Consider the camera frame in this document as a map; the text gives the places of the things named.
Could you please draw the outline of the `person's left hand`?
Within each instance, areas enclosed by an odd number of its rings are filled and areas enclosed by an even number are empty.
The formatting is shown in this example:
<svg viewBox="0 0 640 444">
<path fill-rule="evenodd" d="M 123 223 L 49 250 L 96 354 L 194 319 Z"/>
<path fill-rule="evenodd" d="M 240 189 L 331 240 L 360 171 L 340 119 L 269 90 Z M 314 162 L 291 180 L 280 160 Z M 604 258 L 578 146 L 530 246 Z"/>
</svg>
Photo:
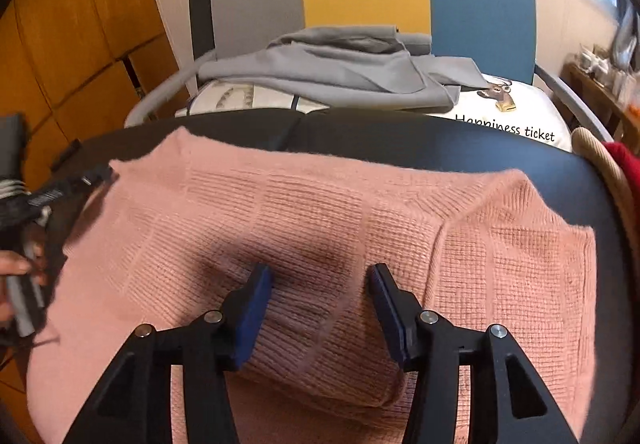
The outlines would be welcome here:
<svg viewBox="0 0 640 444">
<path fill-rule="evenodd" d="M 41 243 L 32 245 L 34 257 L 21 256 L 13 251 L 1 251 L 1 325 L 8 326 L 13 318 L 13 307 L 10 304 L 6 292 L 6 277 L 8 276 L 34 276 L 39 286 L 47 283 L 46 270 L 47 259 Z"/>
</svg>

